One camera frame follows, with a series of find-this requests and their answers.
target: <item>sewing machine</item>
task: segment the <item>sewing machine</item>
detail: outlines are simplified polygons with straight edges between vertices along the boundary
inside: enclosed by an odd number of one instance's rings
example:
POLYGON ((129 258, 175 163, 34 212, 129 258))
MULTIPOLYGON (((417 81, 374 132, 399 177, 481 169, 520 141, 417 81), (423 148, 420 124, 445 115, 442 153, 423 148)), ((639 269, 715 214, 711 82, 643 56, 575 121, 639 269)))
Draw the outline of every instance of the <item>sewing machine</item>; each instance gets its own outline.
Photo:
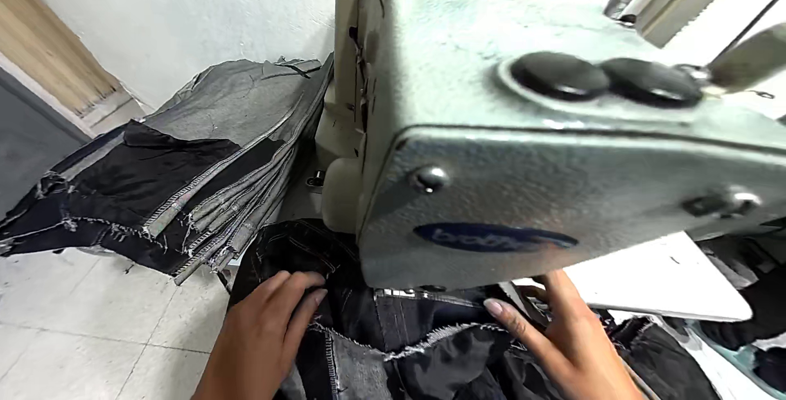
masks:
POLYGON ((321 211, 370 286, 487 285, 786 214, 786 129, 724 96, 780 69, 778 30, 688 67, 603 11, 337 0, 321 211))

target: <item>white table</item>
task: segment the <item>white table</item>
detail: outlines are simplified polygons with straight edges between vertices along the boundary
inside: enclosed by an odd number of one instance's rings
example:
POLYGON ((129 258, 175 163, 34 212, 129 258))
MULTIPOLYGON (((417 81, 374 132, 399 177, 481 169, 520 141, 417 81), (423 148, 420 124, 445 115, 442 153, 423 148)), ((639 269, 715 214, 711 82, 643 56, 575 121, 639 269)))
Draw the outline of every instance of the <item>white table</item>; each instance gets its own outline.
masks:
MULTIPOLYGON (((685 233, 565 268, 595 308, 713 321, 742 321, 751 307, 685 233)), ((537 285, 532 279, 517 285, 537 285)))

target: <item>fingernail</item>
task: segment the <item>fingernail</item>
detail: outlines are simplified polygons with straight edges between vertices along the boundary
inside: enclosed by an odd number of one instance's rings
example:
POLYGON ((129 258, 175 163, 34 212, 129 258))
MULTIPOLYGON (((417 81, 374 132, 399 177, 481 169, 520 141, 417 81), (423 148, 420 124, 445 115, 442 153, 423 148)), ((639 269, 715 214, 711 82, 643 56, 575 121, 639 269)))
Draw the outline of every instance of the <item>fingernail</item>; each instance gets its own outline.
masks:
POLYGON ((486 309, 489 310, 492 316, 497 317, 502 314, 502 305, 493 298, 487 298, 483 301, 483 304, 486 305, 486 309))
POLYGON ((317 303, 317 305, 319 305, 320 303, 322 303, 322 299, 325 298, 325 296, 328 294, 328 290, 320 289, 315 291, 315 293, 316 294, 314 295, 314 301, 317 303))

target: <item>gray wall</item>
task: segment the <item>gray wall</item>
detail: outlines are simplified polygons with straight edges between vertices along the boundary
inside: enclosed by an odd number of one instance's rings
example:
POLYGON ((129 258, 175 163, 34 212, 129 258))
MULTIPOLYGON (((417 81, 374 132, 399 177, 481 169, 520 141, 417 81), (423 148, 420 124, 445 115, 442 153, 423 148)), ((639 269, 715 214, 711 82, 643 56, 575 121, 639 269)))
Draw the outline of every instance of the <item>gray wall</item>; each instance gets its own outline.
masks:
POLYGON ((90 137, 0 70, 0 218, 90 137))

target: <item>blue logo badge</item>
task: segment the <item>blue logo badge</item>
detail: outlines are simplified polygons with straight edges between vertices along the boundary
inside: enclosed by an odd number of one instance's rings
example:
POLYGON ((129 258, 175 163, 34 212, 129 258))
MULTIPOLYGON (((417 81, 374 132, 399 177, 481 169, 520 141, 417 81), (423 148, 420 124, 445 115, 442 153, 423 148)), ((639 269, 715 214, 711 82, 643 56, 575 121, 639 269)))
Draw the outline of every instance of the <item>blue logo badge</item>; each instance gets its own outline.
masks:
POLYGON ((534 228, 491 224, 428 224, 415 234, 440 246, 483 253, 535 252, 578 245, 569 235, 534 228))

